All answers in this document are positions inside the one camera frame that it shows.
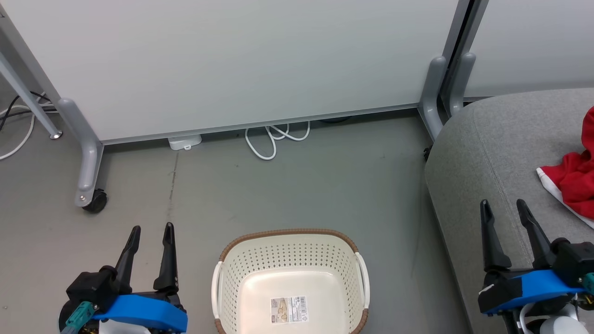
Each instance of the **metal frame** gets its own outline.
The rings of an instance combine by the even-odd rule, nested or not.
[[[62,131],[58,130],[48,115],[41,108],[39,103],[35,101],[29,89],[18,76],[12,65],[8,62],[6,57],[0,52],[0,73],[4,76],[6,81],[12,86],[15,92],[21,97],[25,104],[31,109],[31,112],[39,119],[43,127],[49,132],[50,139],[58,139],[62,137]]]
[[[464,92],[476,60],[476,55],[470,52],[470,47],[475,39],[488,2],[489,0],[474,0],[460,42],[453,55],[454,61],[447,70],[441,86],[440,97],[444,102],[445,111],[450,117],[464,107]]]
[[[301,121],[313,121],[317,119],[325,119],[331,117],[341,117],[341,116],[352,116],[352,115],[360,115],[360,114],[371,114],[376,112],[386,112],[386,111],[395,111],[401,109],[410,109],[410,108],[417,108],[423,122],[425,123],[429,134],[433,139],[436,138],[437,134],[440,132],[443,123],[441,122],[440,116],[438,114],[437,109],[437,97],[440,93],[441,83],[444,80],[446,75],[446,69],[448,63],[450,62],[453,52],[456,49],[456,42],[457,37],[459,34],[460,29],[462,28],[464,16],[470,0],[459,0],[458,5],[456,7],[456,11],[454,12],[454,17],[452,20],[452,25],[450,26],[450,31],[447,37],[447,40],[444,45],[443,54],[441,56],[435,57],[433,60],[430,61],[427,77],[425,80],[425,85],[423,87],[423,91],[421,93],[421,99],[419,103],[412,103],[408,105],[399,105],[399,106],[390,106],[385,108],[374,108],[374,109],[364,109],[358,111],[348,111],[342,113],[335,113],[335,114],[327,114],[327,115],[317,115],[312,117],[304,117],[304,118],[294,118],[294,119],[281,119],[275,120],[271,122],[261,122],[256,124],[241,124],[241,125],[233,125],[228,127],[219,127],[219,128],[208,128],[202,130],[192,130],[192,131],[180,131],[175,133],[163,133],[163,134],[156,134],[151,136],[141,136],[141,137],[129,137],[129,138],[120,138],[117,140],[106,140],[100,141],[95,132],[93,131],[92,127],[84,118],[83,114],[80,112],[79,108],[77,107],[75,101],[72,99],[68,99],[66,97],[61,97],[50,80],[48,79],[47,75],[44,73],[43,69],[36,61],[35,57],[33,56],[31,50],[27,47],[25,41],[20,36],[19,32],[14,27],[12,21],[5,14],[2,5],[0,5],[0,29],[4,31],[7,35],[11,43],[16,48],[18,54],[23,59],[24,63],[27,65],[35,79],[39,82],[39,84],[43,87],[45,92],[48,94],[49,98],[52,101],[58,101],[56,105],[56,109],[63,117],[65,122],[67,123],[70,130],[74,133],[76,138],[78,139],[81,150],[83,154],[82,163],[81,163],[81,171],[78,178],[78,185],[77,185],[77,192],[75,196],[75,204],[79,207],[84,207],[90,204],[93,199],[93,191],[96,186],[97,182],[97,174],[99,172],[99,166],[101,163],[101,158],[103,155],[103,148],[105,145],[108,144],[119,144],[119,143],[129,143],[133,141],[142,141],[142,140],[151,140],[151,139],[158,139],[158,138],[168,138],[168,137],[177,137],[177,136],[189,136],[194,134],[204,134],[204,133],[213,133],[219,131],[229,131],[229,130],[237,130],[246,127],[261,127],[264,125],[273,125],[279,123],[290,123],[290,122],[301,122]]]

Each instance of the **whiteboard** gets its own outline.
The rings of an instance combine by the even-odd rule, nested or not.
[[[100,140],[418,103],[457,0],[0,0]]]
[[[489,1],[466,97],[594,87],[594,1]]]

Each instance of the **gray floor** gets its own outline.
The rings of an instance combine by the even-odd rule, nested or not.
[[[28,117],[7,122],[0,155],[28,126]],[[428,139],[419,118],[313,126],[305,141],[278,142],[271,162],[257,159],[241,133],[205,136],[187,152],[166,141],[108,147],[100,182],[109,202],[90,215],[74,206],[77,142],[67,129],[51,141],[37,123],[27,144],[0,162],[2,332],[57,333],[66,287],[81,271],[114,265],[134,225],[143,230],[132,287],[150,289],[171,221],[188,333],[216,333],[210,281],[229,241],[304,227],[343,232],[365,257],[372,291],[364,333],[467,333],[422,178]]]

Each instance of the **red cloth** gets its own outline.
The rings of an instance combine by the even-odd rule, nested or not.
[[[582,125],[582,154],[571,152],[558,166],[541,169],[559,188],[563,202],[576,213],[594,219],[594,107],[588,110]]]

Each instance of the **brown basket rim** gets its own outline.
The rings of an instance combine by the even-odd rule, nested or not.
[[[346,236],[344,233],[340,233],[339,231],[335,231],[333,229],[322,229],[322,228],[294,228],[294,229],[275,229],[273,231],[265,231],[265,232],[257,232],[243,235],[235,240],[231,241],[227,247],[221,253],[219,257],[219,261],[224,262],[227,254],[231,248],[235,247],[236,245],[253,239],[264,238],[264,237],[275,237],[277,235],[294,235],[294,234],[323,234],[323,235],[332,235],[334,237],[338,237],[346,242],[349,247],[353,250],[354,253],[357,253],[359,250],[355,243]]]

